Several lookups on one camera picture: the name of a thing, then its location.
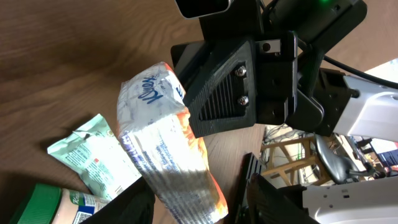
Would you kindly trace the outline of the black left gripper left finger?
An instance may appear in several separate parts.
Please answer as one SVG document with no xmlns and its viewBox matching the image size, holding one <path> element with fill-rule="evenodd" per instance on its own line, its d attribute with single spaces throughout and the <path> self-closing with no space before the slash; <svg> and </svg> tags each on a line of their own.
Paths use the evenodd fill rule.
<svg viewBox="0 0 398 224">
<path fill-rule="evenodd" d="M 152 224 L 155 194 L 143 177 L 82 224 Z"/>
</svg>

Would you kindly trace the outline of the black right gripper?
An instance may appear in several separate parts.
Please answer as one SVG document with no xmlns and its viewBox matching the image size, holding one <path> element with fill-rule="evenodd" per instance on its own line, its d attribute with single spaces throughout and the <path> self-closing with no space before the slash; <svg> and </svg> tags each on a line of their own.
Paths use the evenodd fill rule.
<svg viewBox="0 0 398 224">
<path fill-rule="evenodd" d="M 225 12 L 202 17 L 205 40 L 251 39 L 217 42 L 199 66 L 184 98 L 195 137 L 256 121 L 322 124 L 336 115 L 337 108 L 314 94 L 320 65 L 367 12 L 364 1 L 235 1 Z"/>
</svg>

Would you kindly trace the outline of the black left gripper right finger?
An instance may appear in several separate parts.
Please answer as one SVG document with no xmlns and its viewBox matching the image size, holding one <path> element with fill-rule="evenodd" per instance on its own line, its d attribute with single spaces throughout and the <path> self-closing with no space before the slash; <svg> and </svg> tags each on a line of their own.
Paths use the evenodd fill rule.
<svg viewBox="0 0 398 224">
<path fill-rule="evenodd" d="M 253 174 L 247 186 L 252 224 L 318 224 L 260 174 Z"/>
</svg>

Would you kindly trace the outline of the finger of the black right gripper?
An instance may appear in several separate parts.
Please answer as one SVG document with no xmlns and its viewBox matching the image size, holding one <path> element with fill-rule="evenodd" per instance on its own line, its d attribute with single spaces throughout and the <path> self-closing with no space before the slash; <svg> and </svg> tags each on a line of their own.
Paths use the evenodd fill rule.
<svg viewBox="0 0 398 224">
<path fill-rule="evenodd" d="M 185 90 L 190 88 L 200 67 L 207 59 L 207 43 L 205 41 L 189 42 L 174 45 L 170 49 L 174 73 Z"/>
</svg>

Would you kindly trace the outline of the green white wipes pack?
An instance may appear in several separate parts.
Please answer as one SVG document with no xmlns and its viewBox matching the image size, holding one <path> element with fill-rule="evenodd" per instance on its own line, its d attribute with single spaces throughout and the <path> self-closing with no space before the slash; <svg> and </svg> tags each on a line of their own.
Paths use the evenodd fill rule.
<svg viewBox="0 0 398 224">
<path fill-rule="evenodd" d="M 141 178 L 101 114 L 49 146 L 47 153 L 75 171 L 93 195 L 108 200 Z"/>
</svg>

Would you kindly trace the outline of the orange Kleenex tissue pack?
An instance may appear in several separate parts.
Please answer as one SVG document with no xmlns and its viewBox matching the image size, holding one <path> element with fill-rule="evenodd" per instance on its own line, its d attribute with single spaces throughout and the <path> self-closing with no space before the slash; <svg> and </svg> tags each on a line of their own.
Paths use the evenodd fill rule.
<svg viewBox="0 0 398 224">
<path fill-rule="evenodd" d="M 165 62 L 121 86 L 118 139 L 177 223 L 216 223 L 228 214 L 203 138 L 190 127 L 185 90 Z"/>
</svg>

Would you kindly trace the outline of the green lid jar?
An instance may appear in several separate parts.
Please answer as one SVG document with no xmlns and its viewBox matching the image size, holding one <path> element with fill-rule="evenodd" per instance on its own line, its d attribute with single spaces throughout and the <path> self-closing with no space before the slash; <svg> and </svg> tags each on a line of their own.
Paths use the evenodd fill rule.
<svg viewBox="0 0 398 224">
<path fill-rule="evenodd" d="M 10 224 L 81 224 L 109 203 L 95 195 L 36 184 L 13 214 Z"/>
</svg>

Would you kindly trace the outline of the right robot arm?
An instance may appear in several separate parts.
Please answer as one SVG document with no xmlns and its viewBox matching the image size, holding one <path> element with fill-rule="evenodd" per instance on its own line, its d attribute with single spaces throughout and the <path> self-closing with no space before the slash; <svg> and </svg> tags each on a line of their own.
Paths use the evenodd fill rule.
<svg viewBox="0 0 398 224">
<path fill-rule="evenodd" d="M 363 1 L 177 0 L 203 40 L 171 49 L 195 136 L 287 124 L 329 136 L 397 140 L 397 84 L 328 51 L 367 14 Z"/>
</svg>

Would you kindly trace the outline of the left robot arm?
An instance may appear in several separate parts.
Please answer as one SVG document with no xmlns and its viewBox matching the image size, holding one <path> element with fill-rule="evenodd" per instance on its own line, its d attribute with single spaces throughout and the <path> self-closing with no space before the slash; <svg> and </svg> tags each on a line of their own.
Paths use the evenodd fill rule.
<svg viewBox="0 0 398 224">
<path fill-rule="evenodd" d="M 87 223 L 152 223 L 157 192 L 140 178 Z M 176 223 L 397 223 L 397 177 L 343 185 L 293 185 L 277 188 L 259 174 L 246 181 L 246 205 L 206 217 L 176 218 Z"/>
</svg>

